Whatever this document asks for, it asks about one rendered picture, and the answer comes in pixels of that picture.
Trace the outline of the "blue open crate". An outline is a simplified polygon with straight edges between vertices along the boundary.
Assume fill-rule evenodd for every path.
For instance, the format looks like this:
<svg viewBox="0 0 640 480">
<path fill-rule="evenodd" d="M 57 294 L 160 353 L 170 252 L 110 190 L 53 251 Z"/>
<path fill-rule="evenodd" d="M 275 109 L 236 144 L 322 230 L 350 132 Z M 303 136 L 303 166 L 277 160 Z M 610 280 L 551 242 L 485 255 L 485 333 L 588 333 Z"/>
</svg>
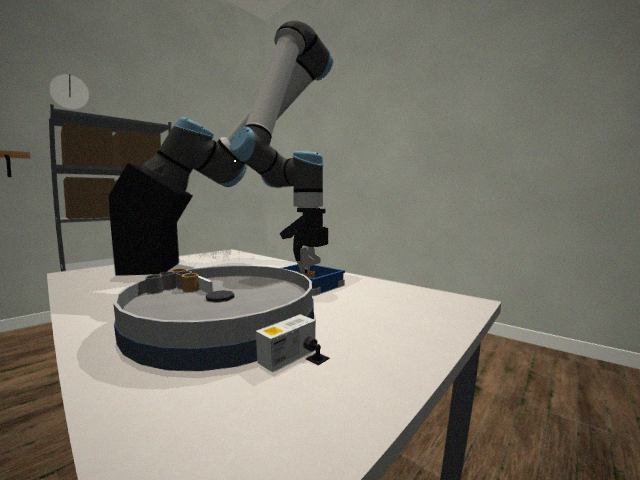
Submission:
<svg viewBox="0 0 640 480">
<path fill-rule="evenodd" d="M 298 264 L 282 268 L 301 273 Z M 308 277 L 312 281 L 312 296 L 345 286 L 345 280 L 343 279 L 345 270 L 313 265 L 310 266 L 309 271 L 315 272 L 315 278 Z"/>
</svg>

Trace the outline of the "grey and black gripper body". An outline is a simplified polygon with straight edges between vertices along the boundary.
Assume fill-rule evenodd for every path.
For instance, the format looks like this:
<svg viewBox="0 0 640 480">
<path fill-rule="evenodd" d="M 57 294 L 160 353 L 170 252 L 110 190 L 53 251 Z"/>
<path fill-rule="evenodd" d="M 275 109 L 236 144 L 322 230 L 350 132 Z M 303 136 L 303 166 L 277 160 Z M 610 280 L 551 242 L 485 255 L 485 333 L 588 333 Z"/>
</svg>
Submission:
<svg viewBox="0 0 640 480">
<path fill-rule="evenodd" d="M 328 228 L 323 227 L 323 213 L 325 213 L 325 209 L 318 209 L 297 208 L 297 212 L 303 212 L 305 223 L 296 228 L 294 238 L 298 235 L 298 242 L 302 246 L 320 247 L 328 244 Z"/>
</svg>

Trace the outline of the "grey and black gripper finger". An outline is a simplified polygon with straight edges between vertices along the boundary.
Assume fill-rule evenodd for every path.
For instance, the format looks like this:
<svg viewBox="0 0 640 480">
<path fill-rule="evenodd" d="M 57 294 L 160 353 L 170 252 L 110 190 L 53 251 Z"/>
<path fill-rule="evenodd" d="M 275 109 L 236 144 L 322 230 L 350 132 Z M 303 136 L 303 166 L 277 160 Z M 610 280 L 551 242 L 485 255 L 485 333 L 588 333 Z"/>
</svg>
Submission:
<svg viewBox="0 0 640 480">
<path fill-rule="evenodd" d="M 309 256 L 309 250 L 307 247 L 302 248 L 302 245 L 298 242 L 298 235 L 293 240 L 295 260 L 297 261 L 301 274 L 305 275 L 304 267 L 313 266 L 315 264 L 315 260 Z"/>
<path fill-rule="evenodd" d="M 305 246 L 305 247 L 307 247 L 307 246 Z M 309 250 L 309 256 L 312 257 L 315 260 L 315 264 L 319 264 L 321 262 L 321 259 L 320 259 L 319 256 L 317 256 L 315 254 L 315 248 L 314 247 L 307 247 L 307 248 Z M 305 273 L 309 273 L 310 266 L 304 267 L 304 269 L 305 269 Z"/>
</svg>

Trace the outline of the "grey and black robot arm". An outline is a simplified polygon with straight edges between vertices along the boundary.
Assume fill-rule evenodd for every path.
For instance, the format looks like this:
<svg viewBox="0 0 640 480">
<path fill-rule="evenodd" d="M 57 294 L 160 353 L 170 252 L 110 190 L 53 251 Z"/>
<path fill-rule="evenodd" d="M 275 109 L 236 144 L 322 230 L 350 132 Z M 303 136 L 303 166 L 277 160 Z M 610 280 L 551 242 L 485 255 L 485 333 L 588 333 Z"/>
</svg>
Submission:
<svg viewBox="0 0 640 480">
<path fill-rule="evenodd" d="M 270 187 L 294 185 L 294 207 L 322 207 L 322 155 L 298 151 L 293 153 L 294 159 L 285 159 L 270 142 L 277 119 L 311 82 L 329 73 L 333 57 L 316 32 L 300 21 L 281 25 L 274 42 L 276 46 L 251 112 L 228 137 L 215 142 L 211 131 L 181 117 L 156 155 L 141 169 L 183 193 L 193 169 L 217 184 L 232 187 L 243 178 L 248 165 Z"/>
</svg>

